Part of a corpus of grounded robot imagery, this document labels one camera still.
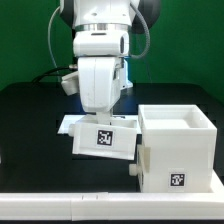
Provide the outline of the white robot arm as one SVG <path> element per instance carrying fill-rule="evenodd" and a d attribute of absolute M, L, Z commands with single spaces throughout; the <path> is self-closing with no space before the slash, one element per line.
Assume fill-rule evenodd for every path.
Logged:
<path fill-rule="evenodd" d="M 147 35 L 161 0 L 60 0 L 60 16 L 75 31 L 73 52 L 83 109 L 108 124 L 127 87 L 124 59 L 131 32 Z"/>

